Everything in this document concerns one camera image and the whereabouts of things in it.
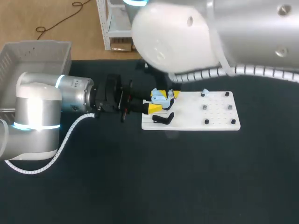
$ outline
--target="silver metal cylinder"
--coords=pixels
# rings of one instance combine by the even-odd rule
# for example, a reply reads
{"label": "silver metal cylinder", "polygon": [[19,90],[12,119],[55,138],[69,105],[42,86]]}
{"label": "silver metal cylinder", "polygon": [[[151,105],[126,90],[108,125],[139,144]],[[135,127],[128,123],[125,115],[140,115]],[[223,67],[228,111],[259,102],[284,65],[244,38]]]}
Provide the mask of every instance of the silver metal cylinder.
{"label": "silver metal cylinder", "polygon": [[63,76],[58,86],[62,94],[62,110],[90,112],[89,95],[92,86],[93,80],[90,78]]}
{"label": "silver metal cylinder", "polygon": [[39,122],[42,126],[56,126],[60,124],[60,114],[60,100],[16,98],[15,122],[18,124]]}
{"label": "silver metal cylinder", "polygon": [[44,160],[58,148],[61,92],[30,83],[17,88],[15,123],[0,122],[0,160]]}
{"label": "silver metal cylinder", "polygon": [[[207,0],[188,2],[206,17]],[[298,0],[214,0],[214,16],[231,66],[299,68]]]}
{"label": "silver metal cylinder", "polygon": [[34,82],[52,85],[60,89],[62,111],[80,113],[91,111],[89,95],[93,80],[90,78],[26,72],[20,76],[17,85]]}
{"label": "silver metal cylinder", "polygon": [[[0,133],[4,125],[0,123]],[[55,155],[58,149],[59,128],[19,129],[8,126],[8,139],[5,149],[0,151],[0,160],[45,160]]]}

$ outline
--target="metal shelf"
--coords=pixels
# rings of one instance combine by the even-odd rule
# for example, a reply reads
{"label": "metal shelf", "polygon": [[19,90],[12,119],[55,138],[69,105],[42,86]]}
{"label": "metal shelf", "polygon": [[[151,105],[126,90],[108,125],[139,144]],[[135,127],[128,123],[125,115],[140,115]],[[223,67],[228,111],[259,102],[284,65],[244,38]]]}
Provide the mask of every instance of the metal shelf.
{"label": "metal shelf", "polygon": [[109,27],[109,31],[108,31],[109,37],[132,37],[131,30],[128,27],[123,27],[123,28],[117,27],[112,12],[109,12],[107,23]]}
{"label": "metal shelf", "polygon": [[103,41],[105,50],[111,50],[111,37],[131,37],[131,30],[128,28],[117,27],[112,10],[109,12],[108,18],[106,14],[106,0],[97,0],[100,24],[102,28]]}

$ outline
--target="light blue object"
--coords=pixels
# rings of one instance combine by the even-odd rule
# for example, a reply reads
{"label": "light blue object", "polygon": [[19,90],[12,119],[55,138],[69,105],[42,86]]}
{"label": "light blue object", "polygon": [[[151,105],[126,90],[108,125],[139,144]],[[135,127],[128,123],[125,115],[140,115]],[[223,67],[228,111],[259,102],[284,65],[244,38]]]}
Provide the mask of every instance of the light blue object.
{"label": "light blue object", "polygon": [[22,130],[22,131],[29,131],[30,130],[29,128],[22,128],[22,127],[18,127],[18,126],[15,126],[15,125],[12,125],[12,127],[16,128],[16,129],[19,129],[19,130]]}
{"label": "light blue object", "polygon": [[207,95],[209,94],[209,90],[204,89],[204,90],[202,91],[202,93],[203,93],[205,96],[207,96]]}
{"label": "light blue object", "polygon": [[131,6],[140,6],[143,7],[145,6],[148,1],[147,0],[142,0],[142,1],[138,1],[138,0],[123,0],[125,3],[127,3],[128,5]]}
{"label": "light blue object", "polygon": [[153,89],[152,93],[153,93],[153,96],[163,96],[163,94],[156,88]]}
{"label": "light blue object", "polygon": [[167,109],[170,107],[170,98],[166,99],[164,96],[152,96],[151,103],[162,105],[163,109]]}
{"label": "light blue object", "polygon": [[64,75],[61,75],[58,77],[57,81],[56,81],[56,84],[55,84],[55,87],[58,88],[59,84],[60,84],[60,80],[62,79]]}
{"label": "light blue object", "polygon": [[[55,129],[55,128],[59,128],[60,125],[53,125],[53,126],[40,126],[40,128],[38,130],[45,130],[45,129]],[[21,125],[18,123],[14,122],[14,128],[20,129],[20,130],[28,130],[28,129],[37,129],[34,126],[31,125]]]}

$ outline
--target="coiled cable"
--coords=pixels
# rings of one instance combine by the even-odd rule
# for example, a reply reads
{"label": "coiled cable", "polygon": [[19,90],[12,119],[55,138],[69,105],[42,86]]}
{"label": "coiled cable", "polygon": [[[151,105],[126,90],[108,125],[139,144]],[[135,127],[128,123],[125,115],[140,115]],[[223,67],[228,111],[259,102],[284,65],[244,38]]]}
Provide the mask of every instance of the coiled cable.
{"label": "coiled cable", "polygon": [[[299,74],[294,72],[254,65],[237,65],[233,69],[237,75],[269,77],[291,82],[299,82]],[[174,83],[188,83],[226,75],[228,74],[223,68],[214,68],[179,75],[169,74],[168,76]]]}
{"label": "coiled cable", "polygon": [[94,118],[94,113],[88,113],[88,114],[84,114],[81,117],[79,117],[77,120],[75,120],[75,122],[72,124],[72,126],[70,127],[70,129],[68,130],[68,132],[66,133],[66,136],[59,148],[59,150],[57,151],[57,153],[55,154],[55,156],[53,157],[53,159],[43,168],[37,169],[37,170],[24,170],[24,169],[20,169],[18,167],[16,167],[14,164],[12,164],[9,160],[5,160],[5,162],[7,163],[7,165],[9,165],[12,169],[14,169],[15,171],[22,173],[22,174],[28,174],[28,175],[33,175],[33,174],[39,174],[45,170],[47,170],[48,168],[50,168],[53,163],[58,159],[58,157],[60,156],[67,140],[69,139],[72,131],[74,130],[75,126],[82,121],[85,118]]}

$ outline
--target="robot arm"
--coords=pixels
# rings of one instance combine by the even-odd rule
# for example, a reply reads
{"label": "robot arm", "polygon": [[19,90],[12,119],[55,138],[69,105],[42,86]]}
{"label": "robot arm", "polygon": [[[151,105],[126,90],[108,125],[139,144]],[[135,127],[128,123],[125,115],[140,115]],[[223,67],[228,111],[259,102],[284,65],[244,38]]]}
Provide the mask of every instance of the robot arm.
{"label": "robot arm", "polygon": [[150,1],[132,23],[136,49],[167,73],[240,65],[299,68],[299,2],[279,0]]}

